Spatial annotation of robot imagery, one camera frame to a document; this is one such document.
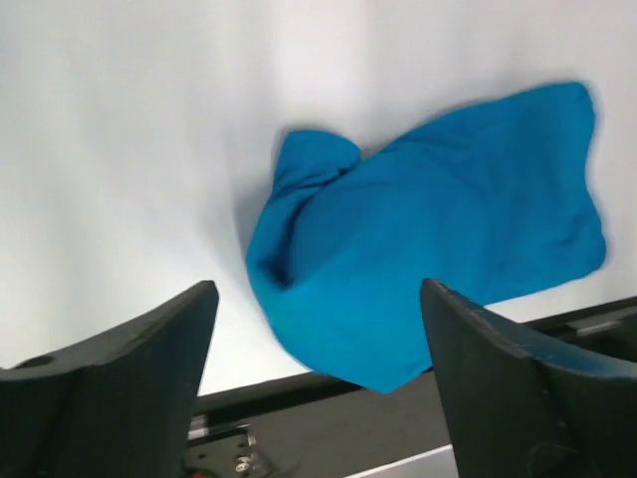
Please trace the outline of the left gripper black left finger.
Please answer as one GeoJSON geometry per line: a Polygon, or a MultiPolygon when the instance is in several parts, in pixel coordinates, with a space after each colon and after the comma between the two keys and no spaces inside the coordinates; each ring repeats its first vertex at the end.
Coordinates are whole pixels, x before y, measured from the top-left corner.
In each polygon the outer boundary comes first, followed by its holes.
{"type": "Polygon", "coordinates": [[[176,477],[219,294],[159,307],[1,371],[4,477],[176,477]]]}

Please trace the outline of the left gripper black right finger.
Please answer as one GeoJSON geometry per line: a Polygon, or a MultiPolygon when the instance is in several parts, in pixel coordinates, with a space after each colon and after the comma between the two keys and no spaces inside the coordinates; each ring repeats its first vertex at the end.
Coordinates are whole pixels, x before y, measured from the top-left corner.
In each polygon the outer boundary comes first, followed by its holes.
{"type": "Polygon", "coordinates": [[[462,477],[632,477],[636,304],[517,323],[427,280],[421,306],[462,477]]]}

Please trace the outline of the blue t shirt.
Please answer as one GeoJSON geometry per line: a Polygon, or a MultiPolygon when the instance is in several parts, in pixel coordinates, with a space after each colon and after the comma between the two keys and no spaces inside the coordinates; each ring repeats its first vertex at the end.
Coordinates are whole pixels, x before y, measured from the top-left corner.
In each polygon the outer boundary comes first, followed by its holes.
{"type": "Polygon", "coordinates": [[[282,347],[388,393],[432,364],[424,280],[490,305],[598,270],[595,121],[586,85],[563,82],[440,115],[370,157],[335,133],[289,132],[246,256],[282,347]]]}

